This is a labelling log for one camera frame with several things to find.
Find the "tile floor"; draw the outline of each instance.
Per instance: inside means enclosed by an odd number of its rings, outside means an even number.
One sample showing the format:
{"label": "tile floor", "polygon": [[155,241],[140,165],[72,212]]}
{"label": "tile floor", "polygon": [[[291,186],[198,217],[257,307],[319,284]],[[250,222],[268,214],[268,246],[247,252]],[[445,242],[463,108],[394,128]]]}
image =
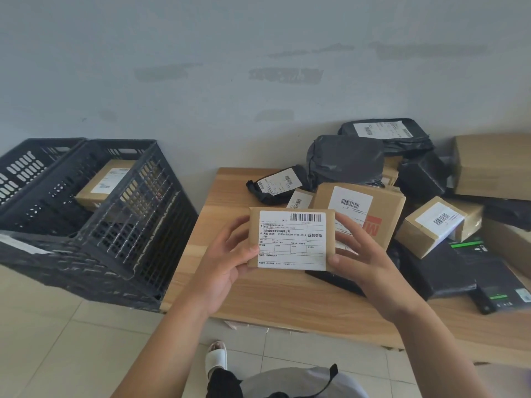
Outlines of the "tile floor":
{"label": "tile floor", "polygon": [[[108,397],[162,315],[83,301],[0,266],[0,397]],[[209,320],[184,396],[205,396],[207,345],[222,339],[239,378],[282,367],[330,366],[352,374],[371,398],[420,397],[403,352],[312,334]],[[496,397],[531,396],[531,371],[478,368]]]}

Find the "white slipper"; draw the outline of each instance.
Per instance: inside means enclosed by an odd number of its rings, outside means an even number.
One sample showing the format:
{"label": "white slipper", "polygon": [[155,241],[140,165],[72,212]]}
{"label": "white slipper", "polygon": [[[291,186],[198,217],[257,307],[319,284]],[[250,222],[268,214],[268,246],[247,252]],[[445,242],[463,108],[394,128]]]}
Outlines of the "white slipper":
{"label": "white slipper", "polygon": [[209,380],[209,374],[216,367],[227,370],[227,348],[222,341],[216,341],[211,344],[204,358],[204,370],[207,372]]}

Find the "forearm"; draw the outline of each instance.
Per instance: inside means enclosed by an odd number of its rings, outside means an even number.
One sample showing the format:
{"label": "forearm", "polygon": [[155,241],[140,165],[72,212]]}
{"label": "forearm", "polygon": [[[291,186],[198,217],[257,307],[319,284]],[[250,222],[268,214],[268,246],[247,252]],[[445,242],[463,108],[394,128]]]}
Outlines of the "forearm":
{"label": "forearm", "polygon": [[472,361],[426,303],[395,323],[418,387],[426,398],[491,398]]}
{"label": "forearm", "polygon": [[200,298],[183,291],[111,398],[180,397],[207,318]]}

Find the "gray wall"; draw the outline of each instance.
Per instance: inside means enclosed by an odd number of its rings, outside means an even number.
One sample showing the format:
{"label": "gray wall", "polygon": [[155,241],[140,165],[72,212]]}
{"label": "gray wall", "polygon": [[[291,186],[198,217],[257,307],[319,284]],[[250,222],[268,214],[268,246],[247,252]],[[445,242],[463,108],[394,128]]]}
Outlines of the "gray wall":
{"label": "gray wall", "polygon": [[197,208],[353,119],[531,128],[531,0],[0,0],[0,152],[156,138]]}

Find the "table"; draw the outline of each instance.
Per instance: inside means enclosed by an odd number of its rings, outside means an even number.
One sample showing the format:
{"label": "table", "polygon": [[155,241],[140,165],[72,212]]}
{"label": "table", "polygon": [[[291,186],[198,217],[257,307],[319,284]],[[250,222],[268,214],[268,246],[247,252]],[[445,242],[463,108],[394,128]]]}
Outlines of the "table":
{"label": "table", "polygon": [[[278,169],[223,167],[218,170],[183,256],[161,304],[167,311],[196,271],[223,225],[262,206],[245,188]],[[524,279],[527,287],[531,281]],[[531,368],[531,311],[481,315],[468,297],[436,299],[430,306],[475,361]],[[287,328],[403,348],[395,327],[365,298],[303,271],[258,269],[238,279],[220,310],[224,320]]]}

